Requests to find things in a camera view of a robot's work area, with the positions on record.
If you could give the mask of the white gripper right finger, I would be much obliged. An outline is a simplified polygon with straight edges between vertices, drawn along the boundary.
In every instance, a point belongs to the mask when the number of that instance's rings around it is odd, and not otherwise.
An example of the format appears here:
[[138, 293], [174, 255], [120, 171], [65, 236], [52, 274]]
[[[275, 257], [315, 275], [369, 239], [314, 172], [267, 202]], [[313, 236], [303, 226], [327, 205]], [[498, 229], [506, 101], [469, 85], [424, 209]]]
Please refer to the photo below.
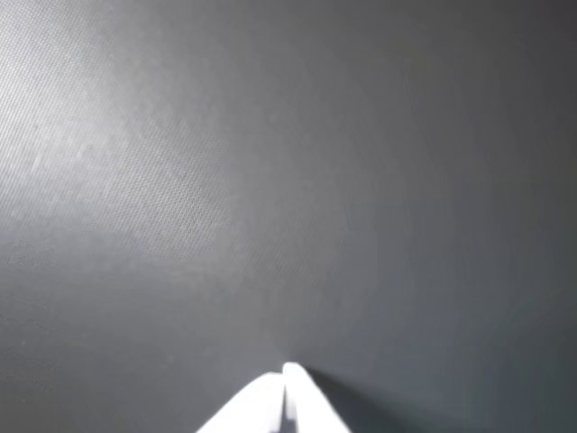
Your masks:
[[284, 363], [282, 375], [288, 397], [287, 414], [295, 420], [297, 432], [351, 432], [302, 365], [294, 362]]

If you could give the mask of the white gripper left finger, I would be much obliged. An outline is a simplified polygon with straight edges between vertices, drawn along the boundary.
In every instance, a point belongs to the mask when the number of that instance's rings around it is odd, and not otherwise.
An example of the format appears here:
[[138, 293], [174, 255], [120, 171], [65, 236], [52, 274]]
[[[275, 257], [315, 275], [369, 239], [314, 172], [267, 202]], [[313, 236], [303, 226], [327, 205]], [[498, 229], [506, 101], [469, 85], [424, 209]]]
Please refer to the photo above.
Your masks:
[[285, 381], [281, 373], [265, 373], [239, 390], [197, 433], [279, 432]]

